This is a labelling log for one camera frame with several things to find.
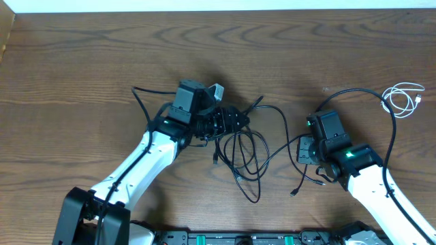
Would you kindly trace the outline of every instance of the black bracket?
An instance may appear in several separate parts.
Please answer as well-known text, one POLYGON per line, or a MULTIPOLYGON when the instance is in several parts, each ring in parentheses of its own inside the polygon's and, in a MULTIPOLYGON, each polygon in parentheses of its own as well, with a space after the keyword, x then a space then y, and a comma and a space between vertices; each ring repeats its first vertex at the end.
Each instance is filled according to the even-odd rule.
POLYGON ((253 239, 250 236, 238 236, 234 240, 234 245, 253 245, 253 239))
MULTIPOLYGON (((90 191, 74 187, 63 200, 52 245, 93 244, 95 229, 92 220, 98 214, 103 201, 94 197, 90 191)), ((104 217, 101 244, 129 244, 130 210, 120 204, 108 205, 104 217)))
POLYGON ((320 111, 307 117, 312 136, 300 138, 298 162, 320 165, 316 174, 327 181, 339 182, 348 190, 350 176, 372 165, 382 166, 383 161, 368 144, 353 146, 337 112, 320 111))

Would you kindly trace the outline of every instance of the black cable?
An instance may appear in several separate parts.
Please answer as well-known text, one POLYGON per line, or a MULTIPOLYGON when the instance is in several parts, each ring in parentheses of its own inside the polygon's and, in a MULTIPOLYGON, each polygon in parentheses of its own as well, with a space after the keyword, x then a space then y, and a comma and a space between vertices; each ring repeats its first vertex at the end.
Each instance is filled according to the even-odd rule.
POLYGON ((389 196, 390 198, 392 198, 392 200, 395 203, 395 205, 397 206, 397 208, 401 211, 401 213, 404 215, 404 217, 415 227, 415 229, 419 232, 419 234, 421 234, 421 236, 424 237, 425 240, 429 244, 435 245, 435 243, 432 241, 432 239, 430 239, 430 237, 424 232, 424 230, 421 229, 421 227, 411 218, 411 216, 406 212, 406 210, 398 202, 398 200, 396 199, 396 197, 394 195, 394 190, 390 188, 390 185, 388 183, 388 178, 387 178, 388 162, 389 162, 390 153, 392 152, 392 148, 394 147, 394 141, 395 141, 395 135, 396 135, 395 114, 394 114, 394 111, 392 110, 392 108, 390 107, 389 103, 381 95, 379 95, 378 93, 376 93, 375 91, 372 91, 370 89, 366 89, 366 88, 350 88, 350 89, 345 89, 343 91, 339 91, 339 92, 329 96, 329 98, 327 98, 324 102, 321 103, 320 106, 318 106, 318 108, 316 109, 316 112, 319 112, 322 109, 322 107, 325 106, 332 98, 334 98, 334 97, 336 97, 338 95, 342 95, 343 93, 348 93, 348 92, 366 92, 366 93, 370 93, 370 94, 376 96, 377 98, 379 98, 381 101, 383 101, 383 103, 389 109, 390 117, 392 119, 392 136, 390 138, 390 143, 389 143, 388 151, 386 153, 386 156, 385 156, 385 159, 384 159, 383 168, 382 168, 383 183, 384 183, 384 186, 386 188, 386 191, 388 192, 386 197, 389 196))
POLYGON ((176 94, 176 92, 153 91, 150 89, 139 88, 139 87, 135 87, 135 86, 132 87, 131 89, 132 90, 139 90, 139 91, 147 92, 147 93, 156 93, 156 94, 160 94, 160 95, 175 95, 176 94))
MULTIPOLYGON (((289 158, 291 160, 292 165, 295 167, 295 169, 302 175, 302 179, 304 180, 305 178, 307 180, 310 180, 316 184, 319 185, 325 185, 321 180, 314 180, 310 177, 308 177, 306 175, 306 171, 307 171, 307 166, 305 169, 305 172, 303 173, 301 170, 299 170, 292 158, 292 154, 291 154, 291 148, 290 148, 290 144, 299 139, 302 136, 306 136, 308 134, 304 134, 304 135, 299 135, 297 137, 295 137, 294 139, 290 140, 289 139, 289 131, 287 129, 287 121, 286 121, 286 117, 285 114, 276 106, 273 105, 258 105, 259 102, 261 102, 261 100, 263 99, 263 96, 259 97, 252 105, 250 105, 246 110, 243 111, 243 113, 245 115, 248 115, 251 111, 255 110, 255 109, 262 109, 262 108, 270 108, 270 109, 274 109, 276 111, 278 111, 278 113, 280 113, 280 115, 283 118, 283 122, 284 122, 284 126, 285 126, 285 132, 286 132, 286 140, 287 143, 285 145, 283 145, 282 147, 280 147, 280 149, 278 149, 276 152, 274 152, 271 156, 269 153, 269 148, 268 145, 266 144, 266 140, 265 138, 258 132, 252 131, 248 126, 245 127, 246 130, 244 131, 238 131, 236 133, 234 133, 233 135, 231 135, 226 141, 225 144, 223 146, 223 150, 221 150, 221 140, 223 139, 223 135, 220 135, 219 137, 214 137, 215 138, 215 153, 213 155, 213 161, 214 163, 217 163, 218 158, 220 158, 231 170, 233 173, 233 176, 235 178, 236 184, 238 185, 238 188, 241 190, 241 192, 243 193, 243 195, 252 203, 257 203, 260 199, 260 178, 266 173, 266 170, 268 169, 270 160, 281 150, 283 150, 285 147, 287 147, 287 151, 289 154, 289 158), (249 141, 251 142, 251 147, 253 148, 253 153, 251 154, 251 156, 248 158, 249 160, 247 161, 247 158, 245 157, 245 153, 243 150, 243 143, 241 140, 242 136, 246 136, 249 138, 249 141), (236 137, 238 138, 238 143, 239 143, 239 150, 240 153, 242 155, 242 159, 243 159, 243 164, 241 166, 235 166, 234 165, 234 154, 235 154, 235 150, 236 150, 236 137), (255 140, 254 137, 257 137, 261 143, 263 143, 265 150, 266 150, 266 155, 267 155, 267 160, 259 167, 259 163, 258 163, 258 157, 257 154, 255 152, 255 140), (233 148, 232 148, 232 158, 230 159, 227 156, 227 145, 230 143, 230 141, 233 140, 233 148), (255 162, 255 167, 256 170, 255 171, 251 171, 248 168, 248 165, 252 162, 255 162), (240 169, 245 168, 246 172, 249 175, 255 176, 254 178, 250 178, 244 174, 242 174, 240 172, 240 169), (240 186, 238 179, 242 179, 242 180, 246 180, 249 182, 258 182, 258 197, 256 200, 251 199, 246 192, 243 190, 243 188, 240 186)), ((297 193, 299 188, 301 187, 302 182, 300 183, 299 187, 297 189, 294 189, 293 192, 297 193)))
POLYGON ((207 138, 207 137, 205 137, 204 138, 204 140, 206 140, 206 143, 205 144, 196 144, 196 145, 188 145, 188 146, 191 146, 191 147, 206 147, 207 146, 207 144, 209 143, 209 139, 207 138))
POLYGON ((327 182, 332 183, 332 184, 334 184, 334 183, 336 183, 336 182, 338 181, 337 178, 331 180, 331 179, 330 179, 329 177, 327 177, 325 174, 320 174, 320 171, 321 171, 321 170, 324 170, 324 171, 325 171, 325 169, 324 169, 323 167, 321 167, 321 166, 317 167, 317 169, 316 169, 316 171, 315 171, 315 174, 318 175, 318 176, 323 177, 327 182))
POLYGON ((300 190, 300 188, 301 188, 301 186, 302 186, 303 181, 305 181, 306 172, 307 172, 307 164, 306 164, 306 167, 305 167, 305 171, 304 171, 303 174, 302 174, 301 182, 300 182, 300 184, 298 185, 298 187, 295 188, 295 189, 291 192, 291 194, 290 194, 291 197, 294 197, 294 196, 297 195, 297 193, 299 192, 299 190, 300 190))
MULTIPOLYGON (((147 121, 147 127, 149 130, 149 142, 147 144, 147 147, 144 148, 144 150, 141 152, 141 154, 135 159, 135 161, 126 169, 124 170, 124 172, 116 179, 116 181, 114 183, 112 183, 112 186, 108 192, 108 194, 106 195, 106 198, 103 202, 102 208, 100 210, 99 213, 99 219, 97 222, 97 229, 96 229, 96 238, 95 238, 95 245, 99 245, 100 243, 100 233, 102 232, 102 222, 103 222, 103 218, 106 215, 106 210, 108 208, 108 203, 110 198, 112 197, 112 194, 114 191, 116 191, 116 188, 118 187, 118 185, 120 185, 121 180, 124 179, 124 177, 130 172, 130 170, 132 170, 135 165, 141 160, 141 158, 149 151, 151 144, 153 142, 153 131, 155 129, 155 125, 153 125, 153 122, 150 119, 150 115, 147 112, 147 109, 145 108, 144 104, 142 103, 141 99, 139 98, 138 94, 136 93, 136 90, 139 91, 144 91, 144 92, 148 92, 148 93, 157 93, 157 94, 162 94, 162 95, 167 95, 167 94, 175 94, 173 92, 160 92, 160 91, 151 91, 148 89, 144 89, 144 88, 138 88, 138 87, 132 87, 131 88, 131 92, 134 94, 134 97, 136 99, 136 101, 139 103, 142 111, 144 112, 146 121, 147 121)), ((157 112, 156 116, 160 116, 160 114, 162 114, 166 108, 168 108, 170 105, 172 105, 172 103, 165 103, 157 112)))

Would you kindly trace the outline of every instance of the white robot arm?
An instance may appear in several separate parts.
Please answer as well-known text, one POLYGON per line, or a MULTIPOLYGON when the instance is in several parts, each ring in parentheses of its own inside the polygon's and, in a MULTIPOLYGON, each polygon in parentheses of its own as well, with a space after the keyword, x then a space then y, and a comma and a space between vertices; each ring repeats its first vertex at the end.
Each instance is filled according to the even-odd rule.
MULTIPOLYGON (((329 182, 338 182, 345 191, 349 191, 373 215, 393 244, 425 245, 427 240, 400 211, 393 198, 387 195, 387 190, 392 192, 425 235, 433 243, 436 242, 436 230, 404 196, 388 169, 386 188, 382 159, 368 144, 352 145, 334 110, 311 114, 307 121, 312 137, 302 138, 300 141, 300 163, 320 164, 317 174, 329 182), (325 170, 330 179, 319 174, 321 169, 325 170)), ((348 244, 362 243, 353 241, 351 239, 348 244)))
MULTIPOLYGON (((149 132, 145 132, 138 147, 102 182, 91 188, 94 196, 105 200, 112 184, 145 150, 149 144, 149 132)), ((124 203, 126 209, 133 211, 136 202, 149 187, 156 176, 176 158, 177 142, 169 135, 154 131, 153 143, 149 152, 129 171, 110 197, 109 203, 124 203)))
MULTIPOLYGON (((348 191, 374 217, 393 244, 427 244, 427 241, 413 227, 397 208, 392 198, 386 197, 386 188, 382 180, 382 168, 377 165, 359 171, 359 176, 351 176, 348 191)), ((436 242, 436 230, 417 211, 414 205, 404 196, 389 174, 388 183, 394 190, 395 197, 406 212, 421 229, 436 242)))

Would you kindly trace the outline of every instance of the green connector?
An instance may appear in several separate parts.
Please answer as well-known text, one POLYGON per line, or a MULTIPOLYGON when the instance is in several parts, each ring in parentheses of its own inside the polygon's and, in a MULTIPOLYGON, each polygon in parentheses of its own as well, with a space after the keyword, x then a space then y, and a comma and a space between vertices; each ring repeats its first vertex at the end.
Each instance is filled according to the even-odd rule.
POLYGON ((294 237, 286 236, 285 237, 285 245, 294 245, 294 237))
POLYGON ((197 235, 197 245, 206 245, 205 235, 197 235))

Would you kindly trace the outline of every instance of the white wall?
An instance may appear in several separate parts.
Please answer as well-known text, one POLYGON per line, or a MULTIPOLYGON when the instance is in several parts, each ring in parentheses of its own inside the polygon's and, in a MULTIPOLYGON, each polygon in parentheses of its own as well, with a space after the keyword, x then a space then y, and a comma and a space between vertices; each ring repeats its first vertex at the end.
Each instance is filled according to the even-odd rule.
POLYGON ((4 0, 16 13, 433 8, 436 0, 4 0))

